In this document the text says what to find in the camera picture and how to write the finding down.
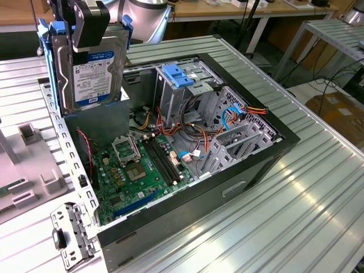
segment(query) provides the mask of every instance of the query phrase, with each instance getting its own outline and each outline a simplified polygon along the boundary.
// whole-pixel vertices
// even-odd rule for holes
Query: sticker
[[[189,78],[198,78],[198,75],[196,75],[196,74],[190,74],[190,75],[187,75],[187,77],[189,77]]]
[[[108,68],[114,62],[114,52],[88,55],[88,63],[73,67],[75,101],[80,105],[101,101],[110,94],[112,75]]]
[[[352,115],[353,113],[349,111],[349,109],[347,108],[340,108],[339,111],[341,112],[341,114],[343,115]]]
[[[143,198],[145,195],[144,195],[144,193],[143,192],[138,192],[138,197],[139,198]]]
[[[200,156],[201,151],[200,150],[194,150],[192,153],[194,156]]]
[[[338,104],[339,100],[337,98],[334,97],[327,97],[326,98],[329,102],[331,102],[332,104]]]

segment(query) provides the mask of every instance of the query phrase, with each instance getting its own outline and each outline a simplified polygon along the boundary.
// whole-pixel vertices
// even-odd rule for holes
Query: motherboard
[[[157,135],[123,139],[93,155],[101,225],[194,181],[185,163],[174,161],[171,153],[175,154],[165,136]]]

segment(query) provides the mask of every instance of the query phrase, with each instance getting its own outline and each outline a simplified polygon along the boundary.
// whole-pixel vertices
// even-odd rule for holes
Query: hard drive
[[[72,65],[65,35],[53,36],[59,105],[63,116],[110,104],[120,98],[129,31],[121,24],[109,26],[88,62]]]

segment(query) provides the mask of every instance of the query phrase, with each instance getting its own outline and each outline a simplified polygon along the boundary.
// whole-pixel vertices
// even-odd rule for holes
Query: metal bracket
[[[87,238],[84,228],[91,220],[84,204],[65,203],[51,213],[53,240],[61,250],[64,268],[69,272],[92,259],[96,252],[94,243]]]

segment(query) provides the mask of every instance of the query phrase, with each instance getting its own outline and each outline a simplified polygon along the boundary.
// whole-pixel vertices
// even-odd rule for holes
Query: open computer tower
[[[121,268],[259,183],[299,141],[207,54],[131,65],[122,77],[118,103],[97,117],[61,117],[40,84],[80,194],[51,214],[67,270],[97,251],[109,272]]]

